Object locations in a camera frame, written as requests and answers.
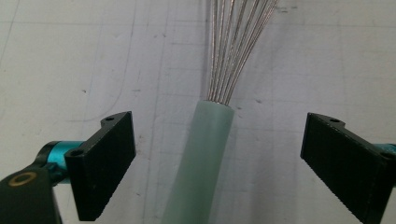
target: silver wire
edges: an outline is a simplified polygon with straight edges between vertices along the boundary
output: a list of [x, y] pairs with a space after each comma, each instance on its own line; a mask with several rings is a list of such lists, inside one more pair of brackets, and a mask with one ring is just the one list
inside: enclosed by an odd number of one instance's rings
[[211, 78], [207, 100], [227, 105], [248, 56], [278, 0], [241, 0], [239, 5], [235, 0], [220, 1], [219, 8], [219, 0], [212, 0]]

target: teal metal part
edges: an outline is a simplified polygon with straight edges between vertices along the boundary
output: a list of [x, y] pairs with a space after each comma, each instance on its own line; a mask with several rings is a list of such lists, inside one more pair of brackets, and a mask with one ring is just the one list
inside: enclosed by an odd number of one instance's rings
[[381, 148], [386, 152], [393, 153], [396, 155], [396, 145], [393, 144], [373, 144], [373, 145]]
[[81, 141], [62, 141], [52, 148], [52, 151], [47, 158], [47, 162], [57, 163], [63, 172], [67, 173], [66, 162], [64, 161], [64, 153], [68, 150], [81, 146]]

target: light green tube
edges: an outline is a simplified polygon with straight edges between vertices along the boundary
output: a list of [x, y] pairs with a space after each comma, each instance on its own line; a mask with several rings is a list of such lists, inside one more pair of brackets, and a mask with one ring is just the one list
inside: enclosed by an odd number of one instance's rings
[[207, 224], [232, 122], [227, 105], [198, 102], [162, 224]]

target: white surface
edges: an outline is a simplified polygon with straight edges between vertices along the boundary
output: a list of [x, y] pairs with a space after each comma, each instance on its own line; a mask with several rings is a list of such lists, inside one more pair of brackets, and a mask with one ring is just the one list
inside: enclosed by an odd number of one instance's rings
[[[305, 117], [396, 141], [396, 3], [279, 6], [231, 101], [211, 222], [359, 223], [299, 158]], [[158, 223], [205, 96], [207, 13], [206, 0], [0, 0], [0, 178], [132, 110], [138, 155], [96, 223]], [[56, 194], [64, 223], [78, 223], [70, 187]], [[393, 195], [383, 223], [395, 211]]]

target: black plastic part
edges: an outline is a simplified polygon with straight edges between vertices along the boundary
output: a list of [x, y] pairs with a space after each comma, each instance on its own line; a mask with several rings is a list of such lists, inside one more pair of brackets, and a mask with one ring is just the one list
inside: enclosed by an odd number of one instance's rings
[[358, 220], [380, 223], [396, 183], [396, 156], [344, 126], [338, 119], [309, 113], [301, 157]]
[[0, 182], [0, 223], [62, 223], [46, 168], [25, 168]]
[[135, 156], [131, 112], [103, 119], [102, 129], [64, 157], [78, 217], [96, 220]]

